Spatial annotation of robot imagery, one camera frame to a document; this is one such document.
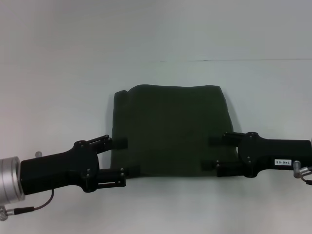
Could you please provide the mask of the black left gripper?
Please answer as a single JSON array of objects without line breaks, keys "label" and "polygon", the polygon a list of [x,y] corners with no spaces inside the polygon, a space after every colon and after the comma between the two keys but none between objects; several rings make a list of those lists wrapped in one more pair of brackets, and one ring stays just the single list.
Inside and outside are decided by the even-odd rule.
[{"label": "black left gripper", "polygon": [[125,187],[126,179],[139,177],[140,166],[99,169],[97,154],[128,148],[127,138],[112,139],[109,135],[89,141],[77,141],[64,153],[24,160],[20,165],[20,182],[25,195],[69,185],[84,192]]}]

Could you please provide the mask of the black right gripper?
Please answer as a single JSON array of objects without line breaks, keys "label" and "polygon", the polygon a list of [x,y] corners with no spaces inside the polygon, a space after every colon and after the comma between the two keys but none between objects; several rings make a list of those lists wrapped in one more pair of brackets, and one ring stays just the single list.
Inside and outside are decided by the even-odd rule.
[{"label": "black right gripper", "polygon": [[292,170],[293,163],[312,164],[309,140],[266,139],[256,132],[226,132],[209,138],[210,146],[238,147],[240,160],[202,160],[202,171],[215,171],[217,177],[245,176],[254,178],[263,170]]}]

